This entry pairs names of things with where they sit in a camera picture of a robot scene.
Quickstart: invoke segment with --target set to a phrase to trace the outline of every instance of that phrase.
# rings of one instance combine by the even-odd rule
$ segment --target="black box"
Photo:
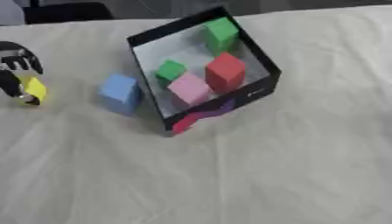
[[[214,57],[202,43],[203,24],[224,17],[239,29],[240,41],[233,55],[247,65],[246,81],[235,91],[212,96],[213,99],[196,107],[174,108],[169,94],[158,87],[155,70],[166,59],[175,59],[185,61],[190,70],[204,78],[203,65]],[[220,116],[272,94],[281,74],[277,65],[221,7],[129,37],[128,42],[143,76],[140,86],[157,109],[165,130],[173,134],[181,133],[201,118]]]

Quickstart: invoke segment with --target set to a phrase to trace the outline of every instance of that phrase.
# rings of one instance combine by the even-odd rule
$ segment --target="dark background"
[[[22,4],[27,0],[15,0]],[[42,5],[100,2],[115,18],[178,18],[225,5],[234,15],[272,11],[339,8],[372,4],[390,4],[392,0],[40,0]]]

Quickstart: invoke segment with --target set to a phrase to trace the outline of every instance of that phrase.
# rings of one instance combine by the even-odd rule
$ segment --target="cube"
[[[46,97],[46,86],[35,76],[19,76],[20,82],[24,87],[24,91],[29,94],[35,96],[32,101],[20,101],[26,105],[34,105],[39,106],[42,104],[42,101]]]
[[[245,63],[224,52],[206,66],[206,83],[216,94],[225,94],[241,86],[245,78]]]
[[[184,65],[178,63],[177,61],[168,59],[157,70],[156,76],[158,83],[162,88],[167,88],[185,71],[186,67]]]
[[[228,52],[238,39],[238,28],[227,17],[206,23],[206,45],[214,56]]]
[[[175,106],[181,109],[196,106],[208,100],[209,86],[196,75],[186,72],[169,87]]]
[[[131,116],[140,102],[137,81],[119,73],[111,74],[100,87],[98,95],[107,109]]]

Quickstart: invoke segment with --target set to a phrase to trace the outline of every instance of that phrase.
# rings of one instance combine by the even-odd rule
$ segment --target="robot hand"
[[[46,91],[43,95],[42,90],[38,91],[40,95],[35,95],[37,91],[25,89],[23,81],[29,77],[35,79],[42,73],[41,63],[34,53],[16,43],[0,41],[0,88],[8,96],[18,98],[24,104],[40,105]]]

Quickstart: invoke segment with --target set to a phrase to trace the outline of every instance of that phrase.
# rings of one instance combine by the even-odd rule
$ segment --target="colorful stripe on box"
[[[188,130],[192,126],[192,124],[196,123],[198,120],[208,118],[208,117],[213,117],[213,116],[224,115],[227,112],[232,111],[234,107],[235,107],[235,101],[231,100],[226,102],[225,104],[223,104],[223,106],[221,106],[219,109],[216,110],[191,113],[186,117],[184,117],[179,122],[175,123],[173,125],[172,131],[176,135],[180,134]]]

